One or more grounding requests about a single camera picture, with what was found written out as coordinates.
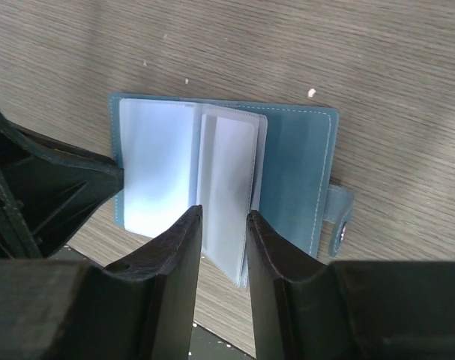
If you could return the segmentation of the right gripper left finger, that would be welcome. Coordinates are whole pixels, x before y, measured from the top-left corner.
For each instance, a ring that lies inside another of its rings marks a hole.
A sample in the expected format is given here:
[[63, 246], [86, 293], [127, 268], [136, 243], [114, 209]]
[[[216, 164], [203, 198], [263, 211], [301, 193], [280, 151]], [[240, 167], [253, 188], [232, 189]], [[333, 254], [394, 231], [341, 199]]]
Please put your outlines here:
[[106, 267], [0, 259], [0, 359], [186, 359], [201, 243], [195, 205]]

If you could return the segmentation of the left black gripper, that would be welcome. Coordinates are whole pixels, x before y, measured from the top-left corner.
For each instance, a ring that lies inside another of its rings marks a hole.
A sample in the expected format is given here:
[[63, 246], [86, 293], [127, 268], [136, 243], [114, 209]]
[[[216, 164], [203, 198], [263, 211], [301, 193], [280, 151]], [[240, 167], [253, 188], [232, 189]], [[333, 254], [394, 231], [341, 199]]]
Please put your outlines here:
[[114, 160], [8, 125], [0, 113], [0, 258], [59, 251], [124, 186]]

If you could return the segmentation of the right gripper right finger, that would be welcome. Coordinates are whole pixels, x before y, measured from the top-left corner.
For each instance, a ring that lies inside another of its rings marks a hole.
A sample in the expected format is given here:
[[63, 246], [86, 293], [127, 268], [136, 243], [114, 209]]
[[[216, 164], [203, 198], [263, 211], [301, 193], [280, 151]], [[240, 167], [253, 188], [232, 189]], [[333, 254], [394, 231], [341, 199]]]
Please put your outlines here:
[[257, 211], [246, 239], [258, 359], [455, 359], [455, 262], [325, 265]]

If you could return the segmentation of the blue card holder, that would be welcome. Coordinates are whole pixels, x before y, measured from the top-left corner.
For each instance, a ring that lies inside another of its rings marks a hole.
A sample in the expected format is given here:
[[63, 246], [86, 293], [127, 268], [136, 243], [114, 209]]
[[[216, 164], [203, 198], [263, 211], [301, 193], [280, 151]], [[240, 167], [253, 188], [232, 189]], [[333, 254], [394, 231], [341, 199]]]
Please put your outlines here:
[[354, 196], [331, 184], [339, 114], [328, 107], [113, 93], [112, 153], [124, 170], [115, 222], [154, 238], [203, 208], [203, 254], [249, 283], [246, 219], [258, 211], [306, 254], [322, 224], [339, 252]]

